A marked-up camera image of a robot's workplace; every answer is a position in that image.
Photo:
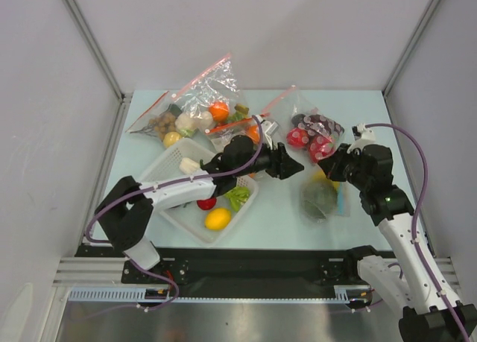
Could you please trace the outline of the blue zip clear bag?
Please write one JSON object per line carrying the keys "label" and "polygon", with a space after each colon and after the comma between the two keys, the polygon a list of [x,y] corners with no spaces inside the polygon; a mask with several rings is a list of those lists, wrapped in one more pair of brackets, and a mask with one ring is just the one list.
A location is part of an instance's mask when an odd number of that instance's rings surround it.
{"label": "blue zip clear bag", "polygon": [[309,223],[350,216],[348,184],[329,179],[318,169],[300,187],[300,214]]}

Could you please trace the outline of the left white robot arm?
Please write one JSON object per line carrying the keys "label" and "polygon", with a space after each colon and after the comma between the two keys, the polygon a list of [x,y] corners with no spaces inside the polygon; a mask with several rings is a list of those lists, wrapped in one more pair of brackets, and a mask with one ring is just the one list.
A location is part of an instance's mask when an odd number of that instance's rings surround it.
{"label": "left white robot arm", "polygon": [[155,209],[166,210],[184,203],[220,197],[236,187],[239,177],[264,171],[270,177],[288,179],[303,171],[285,145],[254,144],[248,136],[235,136],[197,172],[174,180],[143,184],[131,176],[121,178],[95,210],[107,243],[138,266],[147,282],[157,282],[164,264],[145,232]]}

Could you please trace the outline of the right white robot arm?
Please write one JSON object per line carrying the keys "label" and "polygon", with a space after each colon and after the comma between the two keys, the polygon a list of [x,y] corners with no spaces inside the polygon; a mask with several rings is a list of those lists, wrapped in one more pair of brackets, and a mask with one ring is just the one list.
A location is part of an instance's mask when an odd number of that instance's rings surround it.
{"label": "right white robot arm", "polygon": [[404,341],[468,341],[476,327],[476,307],[461,302],[420,243],[417,213],[393,183],[391,150],[377,144],[342,144],[318,165],[330,180],[358,189],[363,210],[389,243],[403,273],[399,277],[371,246],[361,246],[348,250],[345,277],[376,290],[398,317]]}

